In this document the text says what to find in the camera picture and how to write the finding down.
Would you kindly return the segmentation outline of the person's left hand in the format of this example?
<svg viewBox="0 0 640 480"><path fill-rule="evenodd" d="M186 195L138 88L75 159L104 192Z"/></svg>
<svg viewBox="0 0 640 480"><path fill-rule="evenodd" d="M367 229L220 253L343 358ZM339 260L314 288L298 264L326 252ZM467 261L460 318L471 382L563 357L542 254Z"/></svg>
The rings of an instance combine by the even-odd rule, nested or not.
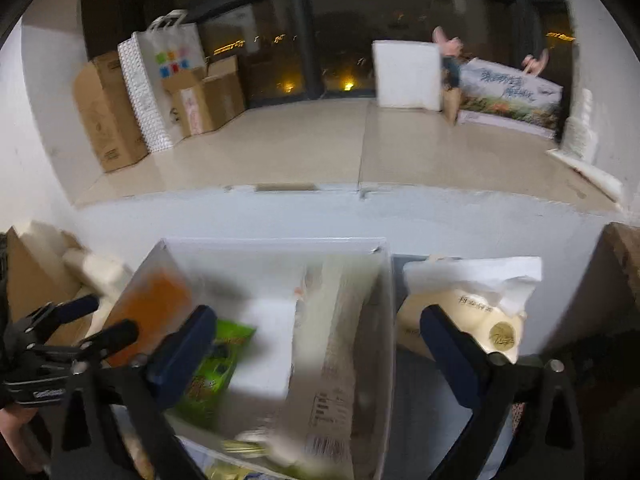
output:
<svg viewBox="0 0 640 480"><path fill-rule="evenodd" d="M7 405L1 410L1 434L18 462L29 474L44 471L46 463L27 443L23 428L38 413L36 408L25 408L18 404Z"/></svg>

